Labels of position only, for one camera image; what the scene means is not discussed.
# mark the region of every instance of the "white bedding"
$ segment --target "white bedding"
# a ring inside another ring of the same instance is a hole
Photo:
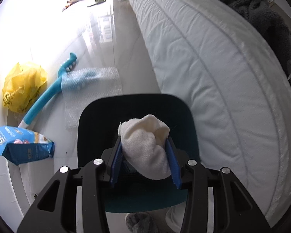
[[[270,226],[291,204],[291,89],[261,35],[218,0],[129,0],[162,93],[194,117],[202,163],[230,167]]]

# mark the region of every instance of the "bubble wrap sheet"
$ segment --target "bubble wrap sheet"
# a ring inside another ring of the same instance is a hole
[[[62,77],[61,89],[66,129],[78,127],[83,110],[91,102],[123,94],[120,76],[115,67],[85,68],[66,73]]]

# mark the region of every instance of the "slipper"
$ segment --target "slipper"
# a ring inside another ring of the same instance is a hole
[[[106,0],[95,0],[95,3],[92,4],[92,5],[89,5],[88,8],[91,7],[91,6],[94,6],[94,5],[97,5],[97,4],[100,4],[100,3],[103,3],[103,2],[105,2],[105,1],[106,1]]]

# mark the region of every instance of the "dark gray fuzzy blanket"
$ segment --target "dark gray fuzzy blanket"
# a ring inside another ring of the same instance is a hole
[[[291,33],[283,18],[273,11],[267,0],[220,0],[255,27],[267,41],[289,75],[287,63],[291,60]]]

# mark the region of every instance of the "blue package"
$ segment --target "blue package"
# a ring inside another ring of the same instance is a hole
[[[16,164],[53,157],[55,144],[31,130],[11,126],[0,127],[0,155]]]

